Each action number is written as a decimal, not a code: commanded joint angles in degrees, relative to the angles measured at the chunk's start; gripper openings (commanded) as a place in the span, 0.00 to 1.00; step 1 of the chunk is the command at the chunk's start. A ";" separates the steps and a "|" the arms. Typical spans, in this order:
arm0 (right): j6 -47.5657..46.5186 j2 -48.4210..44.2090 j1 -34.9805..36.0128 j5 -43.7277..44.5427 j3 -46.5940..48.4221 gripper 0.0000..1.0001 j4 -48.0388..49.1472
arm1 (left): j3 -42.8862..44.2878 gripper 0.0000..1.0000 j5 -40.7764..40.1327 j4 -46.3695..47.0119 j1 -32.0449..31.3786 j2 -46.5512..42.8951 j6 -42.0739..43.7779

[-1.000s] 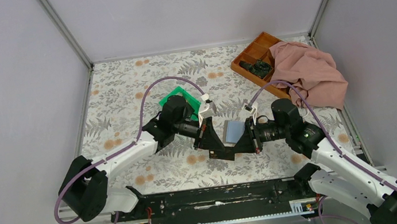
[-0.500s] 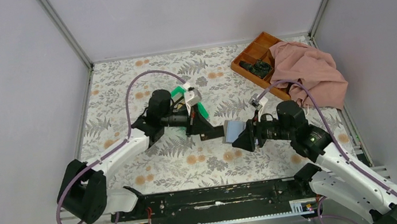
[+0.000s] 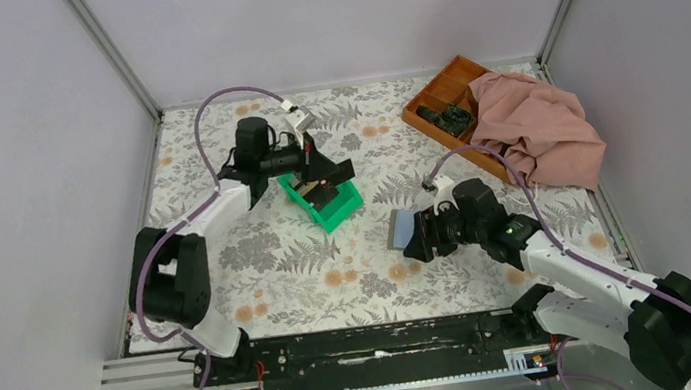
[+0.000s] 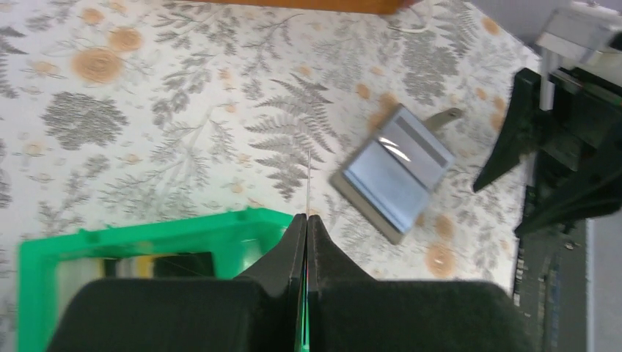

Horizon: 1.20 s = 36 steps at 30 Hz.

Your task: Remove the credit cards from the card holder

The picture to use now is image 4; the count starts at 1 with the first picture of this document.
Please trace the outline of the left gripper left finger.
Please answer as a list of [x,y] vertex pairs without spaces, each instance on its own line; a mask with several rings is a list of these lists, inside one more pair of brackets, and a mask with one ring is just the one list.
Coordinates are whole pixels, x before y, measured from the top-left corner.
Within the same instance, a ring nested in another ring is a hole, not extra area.
[[49,351],[300,351],[307,217],[233,279],[99,279],[71,300]]

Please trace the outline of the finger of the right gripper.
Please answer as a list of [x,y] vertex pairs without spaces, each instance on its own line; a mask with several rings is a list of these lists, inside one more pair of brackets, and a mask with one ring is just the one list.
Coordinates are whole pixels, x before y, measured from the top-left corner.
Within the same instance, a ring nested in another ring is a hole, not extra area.
[[480,174],[472,184],[479,192],[511,171],[545,143],[553,129],[552,113],[540,109],[541,76],[523,68],[513,78],[513,87],[504,123],[497,142]]
[[514,230],[523,237],[542,228],[611,215],[621,209],[621,146],[598,151]]

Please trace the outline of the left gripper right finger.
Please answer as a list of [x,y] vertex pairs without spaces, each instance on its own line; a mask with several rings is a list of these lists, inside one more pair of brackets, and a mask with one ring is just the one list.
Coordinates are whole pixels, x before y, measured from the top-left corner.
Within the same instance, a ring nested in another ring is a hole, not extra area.
[[311,351],[532,351],[519,313],[490,282],[377,280],[307,222]]

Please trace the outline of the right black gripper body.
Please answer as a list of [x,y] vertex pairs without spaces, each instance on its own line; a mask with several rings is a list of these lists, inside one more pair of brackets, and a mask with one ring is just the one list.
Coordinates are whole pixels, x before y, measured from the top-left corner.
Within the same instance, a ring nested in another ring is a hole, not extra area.
[[534,186],[539,194],[621,193],[621,88],[580,69],[539,75]]

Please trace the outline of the green plastic bin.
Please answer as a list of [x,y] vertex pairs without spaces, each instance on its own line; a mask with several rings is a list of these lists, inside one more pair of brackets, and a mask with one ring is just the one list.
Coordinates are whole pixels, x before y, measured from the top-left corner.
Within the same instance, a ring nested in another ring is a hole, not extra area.
[[56,275],[62,262],[103,272],[104,259],[155,254],[209,252],[214,275],[232,279],[273,249],[293,217],[265,208],[248,208],[192,219],[165,221],[23,242],[18,250],[17,351],[43,351],[66,300]]

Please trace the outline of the grey leather card holder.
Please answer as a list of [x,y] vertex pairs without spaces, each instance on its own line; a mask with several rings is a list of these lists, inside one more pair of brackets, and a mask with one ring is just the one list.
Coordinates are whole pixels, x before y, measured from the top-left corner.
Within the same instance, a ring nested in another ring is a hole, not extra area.
[[398,104],[330,177],[331,185],[399,244],[455,162],[438,133],[463,115],[450,108],[421,120]]

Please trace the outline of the white card edge-on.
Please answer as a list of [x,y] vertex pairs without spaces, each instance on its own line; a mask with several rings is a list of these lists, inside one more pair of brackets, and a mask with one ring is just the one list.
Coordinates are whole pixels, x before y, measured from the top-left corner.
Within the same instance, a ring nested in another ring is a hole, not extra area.
[[306,194],[305,194],[305,214],[307,218],[311,216],[311,212],[310,212],[311,171],[312,171],[312,155],[311,155],[311,149],[309,149],[307,151],[307,183],[306,183]]

